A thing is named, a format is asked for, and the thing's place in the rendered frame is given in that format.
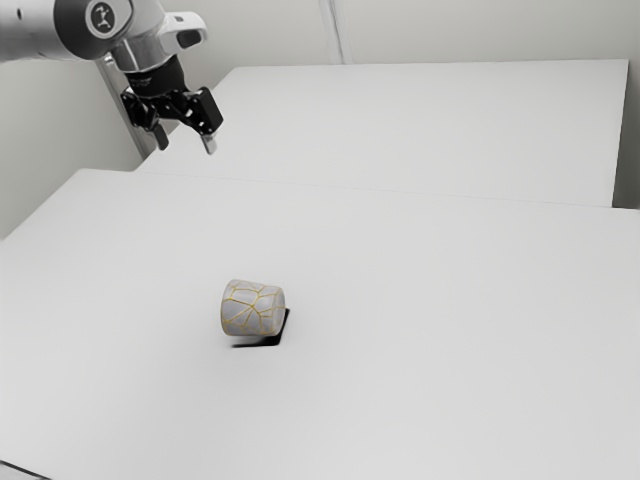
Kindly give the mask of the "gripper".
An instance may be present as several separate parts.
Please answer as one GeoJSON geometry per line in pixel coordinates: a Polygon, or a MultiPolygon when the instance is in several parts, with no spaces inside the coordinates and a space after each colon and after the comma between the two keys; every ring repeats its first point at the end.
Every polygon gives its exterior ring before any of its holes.
{"type": "Polygon", "coordinates": [[[147,106],[141,98],[156,98],[170,93],[169,104],[174,119],[194,130],[206,152],[214,154],[217,148],[215,136],[224,122],[223,115],[209,88],[188,89],[177,56],[171,56],[157,68],[126,73],[125,76],[129,88],[120,94],[120,99],[132,126],[152,134],[158,148],[165,150],[169,140],[157,110],[153,105],[147,106]]]}

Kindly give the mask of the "grey mug with gold cracks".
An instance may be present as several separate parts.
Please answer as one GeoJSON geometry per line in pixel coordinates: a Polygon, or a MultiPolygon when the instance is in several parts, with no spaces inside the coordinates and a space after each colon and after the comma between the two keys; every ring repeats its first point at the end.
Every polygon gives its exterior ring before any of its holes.
{"type": "Polygon", "coordinates": [[[276,336],[285,314],[285,295],[278,286],[234,279],[225,287],[220,320],[228,336],[276,336]]]}

